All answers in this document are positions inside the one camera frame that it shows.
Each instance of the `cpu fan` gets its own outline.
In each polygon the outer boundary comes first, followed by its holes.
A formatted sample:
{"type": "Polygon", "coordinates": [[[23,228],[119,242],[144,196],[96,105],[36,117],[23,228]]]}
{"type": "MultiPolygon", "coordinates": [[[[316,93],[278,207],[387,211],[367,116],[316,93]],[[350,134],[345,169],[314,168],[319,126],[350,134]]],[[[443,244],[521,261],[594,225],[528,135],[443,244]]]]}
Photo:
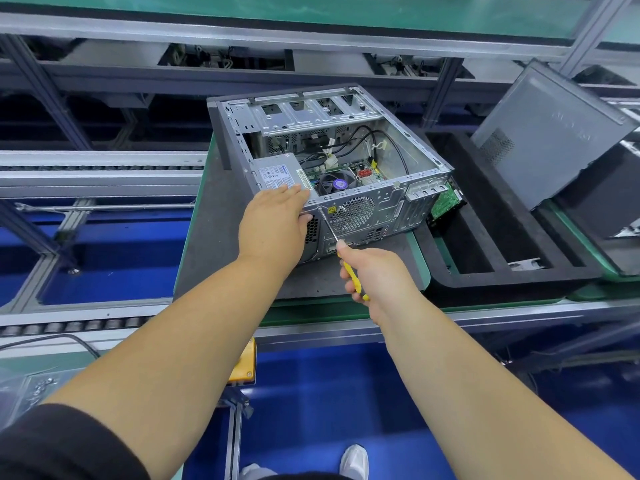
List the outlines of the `cpu fan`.
{"type": "Polygon", "coordinates": [[[319,195],[328,195],[357,186],[358,181],[352,172],[348,170],[338,170],[320,175],[316,190],[319,195]]]}

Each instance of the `yellow screwdriver handle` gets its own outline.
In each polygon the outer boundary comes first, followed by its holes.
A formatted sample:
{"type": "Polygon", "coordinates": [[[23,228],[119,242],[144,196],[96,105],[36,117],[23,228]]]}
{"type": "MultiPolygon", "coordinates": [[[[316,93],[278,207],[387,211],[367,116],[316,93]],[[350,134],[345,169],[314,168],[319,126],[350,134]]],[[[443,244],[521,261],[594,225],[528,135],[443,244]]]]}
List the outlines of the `yellow screwdriver handle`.
{"type": "Polygon", "coordinates": [[[353,281],[353,285],[356,288],[356,293],[359,294],[364,301],[369,301],[370,300],[369,295],[364,293],[364,290],[362,288],[362,283],[360,282],[360,279],[358,279],[358,275],[353,270],[351,265],[347,263],[347,261],[345,261],[344,259],[342,260],[342,265],[344,266],[344,268],[347,270],[347,273],[351,277],[351,281],[353,281]]]}

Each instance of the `left hand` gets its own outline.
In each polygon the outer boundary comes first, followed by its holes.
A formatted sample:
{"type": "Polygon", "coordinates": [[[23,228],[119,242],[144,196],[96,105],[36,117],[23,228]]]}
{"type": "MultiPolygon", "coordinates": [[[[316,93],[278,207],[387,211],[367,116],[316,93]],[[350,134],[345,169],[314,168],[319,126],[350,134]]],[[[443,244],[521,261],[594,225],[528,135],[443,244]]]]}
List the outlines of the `left hand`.
{"type": "Polygon", "coordinates": [[[240,222],[238,259],[262,262],[283,281],[298,264],[305,247],[311,214],[299,216],[309,190],[263,190],[253,197],[240,222]]]}

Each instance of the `hand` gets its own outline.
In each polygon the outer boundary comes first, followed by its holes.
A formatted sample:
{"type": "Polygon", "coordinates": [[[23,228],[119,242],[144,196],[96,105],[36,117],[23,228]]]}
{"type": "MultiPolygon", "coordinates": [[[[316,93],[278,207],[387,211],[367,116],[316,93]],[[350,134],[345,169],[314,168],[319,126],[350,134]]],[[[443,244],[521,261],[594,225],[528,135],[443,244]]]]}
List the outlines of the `hand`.
{"type": "Polygon", "coordinates": [[[340,277],[346,281],[344,289],[358,303],[369,307],[369,314],[383,332],[395,319],[408,315],[426,299],[416,287],[402,259],[391,251],[382,249],[351,249],[343,240],[338,241],[337,251],[342,260],[357,269],[358,279],[370,301],[364,301],[355,292],[355,286],[347,270],[340,268],[340,277]]]}
{"type": "Polygon", "coordinates": [[[253,197],[240,222],[238,259],[262,262],[278,279],[298,264],[305,247],[311,214],[298,216],[309,199],[300,184],[263,190],[253,197]]]}

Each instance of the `forearm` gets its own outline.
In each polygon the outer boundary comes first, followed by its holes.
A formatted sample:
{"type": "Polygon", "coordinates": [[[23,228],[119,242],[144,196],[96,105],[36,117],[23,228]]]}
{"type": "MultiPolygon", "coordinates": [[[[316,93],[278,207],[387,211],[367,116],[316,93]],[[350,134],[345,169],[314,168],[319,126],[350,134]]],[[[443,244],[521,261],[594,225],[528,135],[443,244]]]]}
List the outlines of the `forearm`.
{"type": "Polygon", "coordinates": [[[239,355],[282,285],[235,261],[91,364],[49,402],[100,420],[151,478],[169,478],[200,439],[239,355]]]}
{"type": "Polygon", "coordinates": [[[630,479],[435,306],[383,330],[452,469],[465,479],[630,479]]]}

